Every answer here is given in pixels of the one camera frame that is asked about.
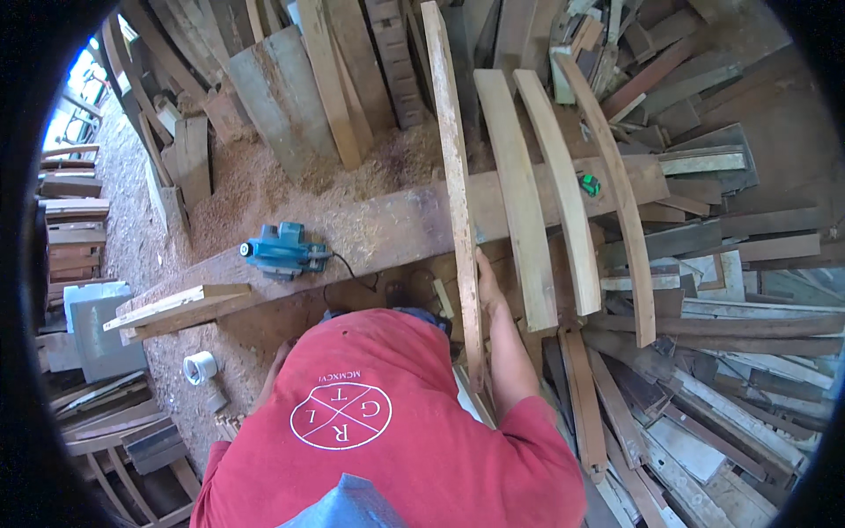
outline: white pvc pipe fitting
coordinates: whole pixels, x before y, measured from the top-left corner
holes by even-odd
[[[201,351],[186,357],[182,363],[182,370],[185,372],[185,378],[188,378],[192,385],[199,385],[217,374],[217,362],[211,352]]]

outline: white circular logo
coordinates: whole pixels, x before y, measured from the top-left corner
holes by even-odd
[[[378,387],[320,385],[293,408],[291,430],[315,448],[342,451],[375,440],[387,428],[391,416],[390,398]]]

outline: green object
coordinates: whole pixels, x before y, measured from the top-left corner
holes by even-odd
[[[587,193],[590,198],[595,198],[596,196],[598,196],[599,191],[602,190],[602,184],[598,181],[598,178],[596,178],[592,174],[578,176],[578,183],[581,185],[581,188],[584,189],[584,192]]]

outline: blue power tool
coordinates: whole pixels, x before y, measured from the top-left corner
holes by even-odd
[[[333,253],[325,244],[305,242],[305,226],[281,222],[278,227],[261,226],[261,235],[241,244],[247,264],[260,269],[268,279],[293,280],[303,271],[319,273]]]

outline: man's arm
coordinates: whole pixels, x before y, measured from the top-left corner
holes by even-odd
[[[481,271],[478,277],[478,296],[482,308],[490,317],[493,400],[497,418],[501,422],[504,415],[521,400],[528,396],[540,395],[540,382],[526,348],[522,345],[490,261],[481,248],[476,248],[476,260]]]
[[[252,408],[249,410],[250,416],[255,414],[255,412],[270,399],[270,395],[273,394],[273,383],[275,382],[275,377],[279,375],[281,366],[285,363],[285,359],[287,358],[287,355],[291,353],[293,346],[296,345],[297,339],[298,338],[293,338],[285,341],[281,344],[279,350],[276,351],[275,359],[273,360],[273,364],[270,365],[270,371],[267,373],[267,379],[264,381],[264,387],[261,388],[259,397],[255,399]]]

